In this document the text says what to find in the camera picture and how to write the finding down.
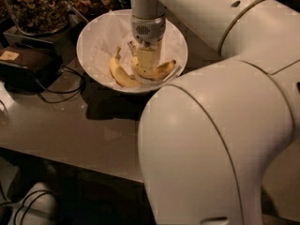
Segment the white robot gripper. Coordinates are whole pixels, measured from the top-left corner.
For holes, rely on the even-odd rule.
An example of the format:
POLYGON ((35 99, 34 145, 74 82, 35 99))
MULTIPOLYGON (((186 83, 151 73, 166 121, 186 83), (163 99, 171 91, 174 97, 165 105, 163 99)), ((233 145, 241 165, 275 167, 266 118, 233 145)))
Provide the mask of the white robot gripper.
POLYGON ((137 49, 139 75, 153 78, 154 67, 160 61, 161 43, 166 30, 166 18, 164 16, 155 19, 141 19, 131 16, 131 31, 135 40, 141 44, 137 49))

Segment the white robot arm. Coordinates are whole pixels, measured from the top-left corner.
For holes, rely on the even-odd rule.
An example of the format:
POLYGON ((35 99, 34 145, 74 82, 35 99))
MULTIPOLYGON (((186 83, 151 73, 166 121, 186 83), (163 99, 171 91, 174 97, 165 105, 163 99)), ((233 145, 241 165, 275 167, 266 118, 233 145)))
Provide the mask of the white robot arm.
POLYGON ((270 162, 299 134, 300 13, 276 0, 131 0, 168 9, 219 54, 163 86, 140 120, 142 177, 157 225, 263 225, 270 162))

